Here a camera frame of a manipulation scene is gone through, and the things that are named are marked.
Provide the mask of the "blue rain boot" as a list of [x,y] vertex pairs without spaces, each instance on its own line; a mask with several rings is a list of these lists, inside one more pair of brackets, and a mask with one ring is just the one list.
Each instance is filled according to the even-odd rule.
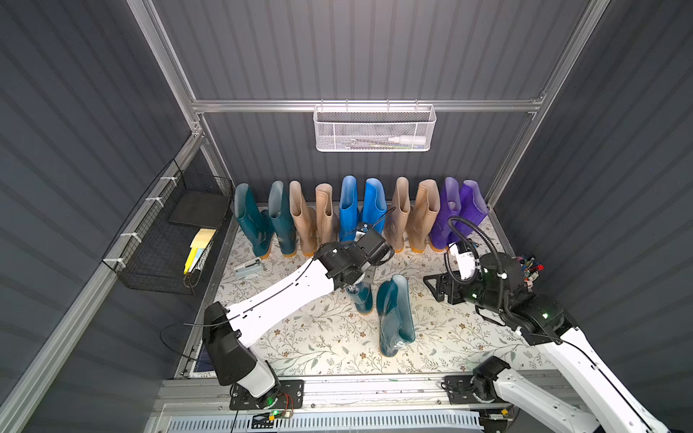
[[358,222],[357,179],[353,175],[348,175],[342,180],[340,190],[339,240],[354,240]]
[[388,207],[382,182],[376,178],[367,179],[361,220],[382,234],[387,211]]

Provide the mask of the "beige rain boot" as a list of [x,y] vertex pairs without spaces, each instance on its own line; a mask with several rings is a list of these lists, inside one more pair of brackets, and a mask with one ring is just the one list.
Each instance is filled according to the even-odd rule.
[[301,252],[311,257],[318,249],[317,222],[315,210],[308,206],[304,198],[301,182],[293,180],[289,186],[290,211],[299,236]]
[[386,217],[384,227],[384,237],[397,254],[404,250],[404,231],[410,212],[409,180],[399,177],[395,183],[392,210]]
[[419,183],[413,209],[406,224],[411,250],[423,253],[426,249],[426,238],[440,212],[440,193],[435,180],[423,180]]
[[317,234],[320,245],[337,242],[339,238],[339,217],[333,207],[333,188],[329,183],[321,183],[315,189]]

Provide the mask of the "purple rain boot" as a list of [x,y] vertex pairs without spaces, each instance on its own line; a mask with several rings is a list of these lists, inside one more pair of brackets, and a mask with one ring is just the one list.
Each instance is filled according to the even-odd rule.
[[461,212],[459,190],[460,186],[455,178],[445,178],[440,193],[440,211],[430,232],[431,248],[436,252],[445,251],[451,243],[458,240],[448,221],[451,217],[458,217]]
[[[474,180],[464,180],[460,187],[459,196],[461,203],[461,212],[459,216],[480,227],[480,224],[488,215],[488,207],[478,183]],[[456,227],[465,237],[469,237],[473,233],[472,228],[464,224],[456,223]],[[456,243],[459,240],[460,237],[451,231],[448,244]]]

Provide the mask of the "teal rain boot back row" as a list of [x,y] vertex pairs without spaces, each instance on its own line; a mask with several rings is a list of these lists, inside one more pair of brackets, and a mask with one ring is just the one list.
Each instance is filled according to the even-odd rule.
[[286,257],[296,254],[296,229],[293,223],[289,195],[281,180],[273,182],[269,198],[268,213],[281,252]]

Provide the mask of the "teal rain boot carried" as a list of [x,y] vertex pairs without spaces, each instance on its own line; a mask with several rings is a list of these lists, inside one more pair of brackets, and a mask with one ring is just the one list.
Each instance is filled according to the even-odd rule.
[[244,235],[250,241],[256,257],[265,259],[271,251],[274,227],[267,210],[261,211],[247,183],[235,191],[235,216]]

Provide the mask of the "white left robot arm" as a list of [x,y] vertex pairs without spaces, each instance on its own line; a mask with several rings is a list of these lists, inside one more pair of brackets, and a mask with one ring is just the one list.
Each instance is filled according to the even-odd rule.
[[208,306],[202,343],[219,384],[239,386],[261,402],[275,399],[280,381],[252,346],[294,311],[335,290],[357,285],[368,270],[394,254],[386,239],[370,229],[357,240],[322,245],[298,270],[245,301]]

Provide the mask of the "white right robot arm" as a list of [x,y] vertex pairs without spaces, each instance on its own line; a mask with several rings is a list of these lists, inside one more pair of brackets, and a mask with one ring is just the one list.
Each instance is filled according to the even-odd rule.
[[458,270],[424,277],[433,297],[497,314],[494,324],[509,328],[547,357],[588,408],[581,411],[563,402],[496,355],[471,375],[444,379],[442,387],[451,403],[467,396],[482,404],[506,402],[557,432],[667,431],[601,360],[563,306],[530,289],[516,258],[462,253],[456,259]]

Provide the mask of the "pink pen cup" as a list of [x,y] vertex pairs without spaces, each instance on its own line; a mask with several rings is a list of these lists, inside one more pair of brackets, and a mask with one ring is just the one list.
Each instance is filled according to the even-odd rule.
[[545,269],[544,265],[538,261],[535,255],[516,256],[516,261],[521,265],[524,280],[533,283]]

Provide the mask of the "small light blue box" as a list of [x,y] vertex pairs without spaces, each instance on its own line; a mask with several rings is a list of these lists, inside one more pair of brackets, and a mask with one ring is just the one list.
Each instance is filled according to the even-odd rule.
[[265,270],[265,265],[262,260],[256,258],[254,260],[242,263],[234,268],[234,276],[236,280],[252,279]]

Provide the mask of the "white tube in basket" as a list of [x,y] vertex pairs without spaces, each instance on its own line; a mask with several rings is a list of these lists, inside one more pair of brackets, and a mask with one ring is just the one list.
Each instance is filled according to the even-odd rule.
[[411,149],[425,148],[428,145],[428,139],[425,136],[417,135],[390,136],[387,138],[387,142],[392,146],[400,146]]

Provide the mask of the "white vent grille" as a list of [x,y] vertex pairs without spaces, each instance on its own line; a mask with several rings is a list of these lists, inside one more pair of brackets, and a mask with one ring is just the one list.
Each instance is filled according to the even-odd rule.
[[432,431],[453,429],[482,432],[480,415],[473,411],[366,411],[297,413],[269,420],[261,414],[174,417],[166,432],[366,432],[386,429]]

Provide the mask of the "yellow sticky notes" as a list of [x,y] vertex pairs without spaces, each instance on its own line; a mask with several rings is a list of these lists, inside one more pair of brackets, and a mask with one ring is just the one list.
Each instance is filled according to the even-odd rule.
[[202,263],[206,258],[207,250],[211,245],[216,232],[216,229],[210,228],[201,228],[198,231],[196,236],[191,241],[191,245],[189,246],[189,255],[183,270],[184,275],[188,275],[203,266]]

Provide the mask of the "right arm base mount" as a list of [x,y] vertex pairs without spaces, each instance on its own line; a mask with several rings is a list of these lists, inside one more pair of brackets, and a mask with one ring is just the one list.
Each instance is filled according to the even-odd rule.
[[494,382],[481,375],[447,375],[443,377],[440,386],[453,405],[502,401],[494,389]]

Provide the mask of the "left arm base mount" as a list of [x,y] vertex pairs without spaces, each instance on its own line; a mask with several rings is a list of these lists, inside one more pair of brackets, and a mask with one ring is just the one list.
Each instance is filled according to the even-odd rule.
[[278,384],[261,397],[254,397],[240,384],[230,389],[231,411],[284,411],[301,409],[305,393],[303,380],[279,380]]

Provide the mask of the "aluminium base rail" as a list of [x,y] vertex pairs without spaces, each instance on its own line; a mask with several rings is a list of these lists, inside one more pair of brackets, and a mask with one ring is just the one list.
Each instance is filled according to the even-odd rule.
[[[445,373],[416,375],[306,376],[302,411],[427,410],[448,407],[441,384]],[[229,412],[230,388],[215,379],[167,380],[153,411],[173,413]]]

